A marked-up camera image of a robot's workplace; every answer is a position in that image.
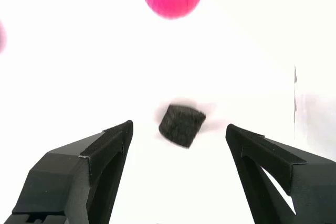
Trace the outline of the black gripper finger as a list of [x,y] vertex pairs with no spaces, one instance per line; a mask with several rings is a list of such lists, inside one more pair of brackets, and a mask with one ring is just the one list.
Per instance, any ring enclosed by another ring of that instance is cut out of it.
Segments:
[[47,152],[6,223],[109,223],[132,136],[128,120]]
[[335,162],[229,124],[226,141],[255,223],[335,223]]

